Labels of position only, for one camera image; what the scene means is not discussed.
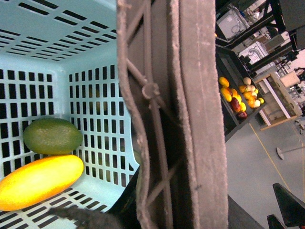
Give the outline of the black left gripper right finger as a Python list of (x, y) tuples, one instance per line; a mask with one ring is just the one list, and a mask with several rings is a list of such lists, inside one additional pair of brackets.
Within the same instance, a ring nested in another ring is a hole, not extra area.
[(273, 184), (274, 194), (283, 218), (274, 214), (267, 216), (270, 229), (305, 228), (305, 203), (279, 183)]

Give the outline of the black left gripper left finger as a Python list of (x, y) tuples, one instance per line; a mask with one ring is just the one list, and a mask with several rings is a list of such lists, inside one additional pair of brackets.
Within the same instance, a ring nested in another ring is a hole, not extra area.
[(95, 210), (84, 208), (50, 208), (50, 215), (60, 218), (71, 218), (79, 221), (77, 229), (123, 229), (124, 226), (118, 217)]

